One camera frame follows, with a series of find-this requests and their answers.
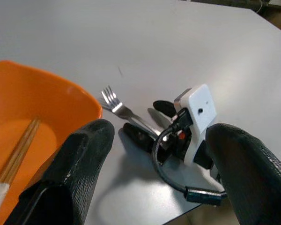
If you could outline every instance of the fork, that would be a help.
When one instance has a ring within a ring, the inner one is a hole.
[[[105,100],[105,102],[107,103],[107,105],[109,106],[109,108],[111,109],[111,111],[116,114],[118,117],[125,119],[125,120],[137,120],[140,124],[144,125],[151,133],[151,135],[153,135],[155,138],[157,138],[160,135],[160,131],[154,127],[152,127],[148,122],[146,122],[145,120],[143,120],[141,117],[139,117],[138,115],[134,114],[131,109],[129,109],[128,107],[126,107],[123,102],[121,102],[116,93],[111,89],[110,86],[106,87],[105,89],[103,89],[101,91],[101,94]]]

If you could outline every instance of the wooden chopsticks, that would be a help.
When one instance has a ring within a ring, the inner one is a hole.
[[[31,145],[32,139],[34,138],[39,125],[40,119],[38,118],[35,118],[30,122],[19,142],[15,146],[8,162],[0,173],[0,206],[6,193],[8,192],[10,184],[13,182],[21,163],[25,158],[26,152]]]

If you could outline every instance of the cable connector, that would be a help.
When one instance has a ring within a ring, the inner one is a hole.
[[[191,115],[189,114],[186,108],[181,109],[177,114],[172,118],[173,123],[170,127],[173,129],[173,132],[189,128],[193,124]]]
[[[222,199],[225,197],[226,193],[217,191],[207,191],[200,188],[186,187],[186,192],[184,193],[184,198],[188,202],[202,203],[209,205],[221,205]]]

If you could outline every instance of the floor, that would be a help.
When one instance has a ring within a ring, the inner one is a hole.
[[[220,207],[201,205],[166,225],[239,225],[228,199]]]

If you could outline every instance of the table surface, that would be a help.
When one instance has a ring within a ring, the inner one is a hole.
[[[174,0],[0,0],[0,60],[68,78],[95,97],[111,85],[147,109],[206,83],[219,121],[260,138],[281,160],[281,31],[247,9]],[[148,154],[121,132],[101,173],[86,224],[163,224],[196,206],[164,184]],[[211,187],[197,167],[171,159],[177,181]]]

